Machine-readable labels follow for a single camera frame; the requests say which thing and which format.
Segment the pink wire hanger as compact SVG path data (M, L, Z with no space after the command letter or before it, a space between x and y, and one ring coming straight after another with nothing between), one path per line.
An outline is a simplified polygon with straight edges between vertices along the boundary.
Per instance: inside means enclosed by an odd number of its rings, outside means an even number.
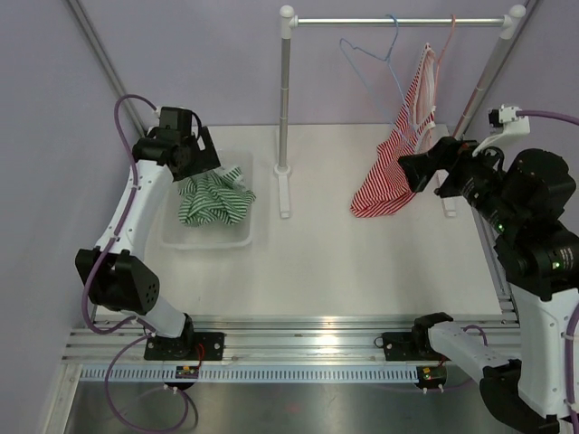
M442 62L444 59L444 55L445 55L446 51L448 50L448 47L449 47L451 40L453 38L453 35L455 33L456 21L457 21L456 14L452 14L451 15L451 30L449 32L449 35L446 39L444 46L441 49L439 56L437 57L436 64L435 64L434 90L433 90L433 100L432 100L433 107L434 107L435 111L438 108L437 100L438 100L438 88L439 88L440 75L441 75L441 65L442 65Z

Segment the green striped tank top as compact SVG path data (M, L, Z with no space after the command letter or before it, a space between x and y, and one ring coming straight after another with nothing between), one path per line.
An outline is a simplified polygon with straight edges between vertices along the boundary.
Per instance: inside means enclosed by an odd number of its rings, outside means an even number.
M233 226L249 213L256 196L238 165L227 165L178 183L178 220L189 227L219 222Z

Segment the red striped tank top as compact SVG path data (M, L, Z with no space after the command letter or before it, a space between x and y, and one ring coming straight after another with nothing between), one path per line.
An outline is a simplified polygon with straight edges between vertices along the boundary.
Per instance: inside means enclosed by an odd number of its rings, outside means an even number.
M436 111L435 64L436 53L427 43L393 128L377 146L376 160L353 196L350 212L355 217L392 215L414 198L399 158L431 147Z

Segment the blue wire hanger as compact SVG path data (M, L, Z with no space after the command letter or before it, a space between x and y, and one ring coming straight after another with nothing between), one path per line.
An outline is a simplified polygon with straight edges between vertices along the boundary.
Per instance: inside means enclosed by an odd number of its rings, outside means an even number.
M392 131L401 136L403 145L410 145L410 135L414 132L414 127L397 126L394 114L388 108L388 103L393 99L395 102L400 103L400 108L402 110L409 111L410 109L410 104L405 100L405 93L401 82L393 67L393 51L400 35L400 23L398 18L393 14L386 14L384 18L389 18L394 24L394 36L387 45L387 50L384 54L372 52L359 44L352 43L346 37L341 37L339 39L338 48L352 72L356 75L356 78L363 86L365 95L369 98L372 111L376 115L376 118L391 125ZM394 92L384 92L384 89L381 89L376 83L371 82L357 64L357 55L364 56L367 59L380 63L394 85Z

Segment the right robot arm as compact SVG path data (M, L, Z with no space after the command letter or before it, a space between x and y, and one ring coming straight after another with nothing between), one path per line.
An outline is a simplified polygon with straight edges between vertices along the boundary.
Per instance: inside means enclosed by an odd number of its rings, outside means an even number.
M410 189L436 172L441 198L461 197L497 234L494 250L517 306L520 356L493 352L449 315L422 316L410 332L421 358L456 363L479 387L491 415L522 433L578 425L578 238L561 223L576 184L565 160L529 148L510 166L503 152L473 141L440 139L398 160Z

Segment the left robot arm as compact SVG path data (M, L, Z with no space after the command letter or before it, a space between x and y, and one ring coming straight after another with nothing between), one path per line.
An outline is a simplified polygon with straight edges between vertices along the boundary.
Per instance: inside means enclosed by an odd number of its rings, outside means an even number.
M82 303L120 312L148 332L149 361L217 361L224 335L197 332L194 321L161 295L159 277L144 260L157 209L169 188L219 166L209 130L192 110L163 107L157 126L128 150L129 176L109 227L90 250L77 252Z

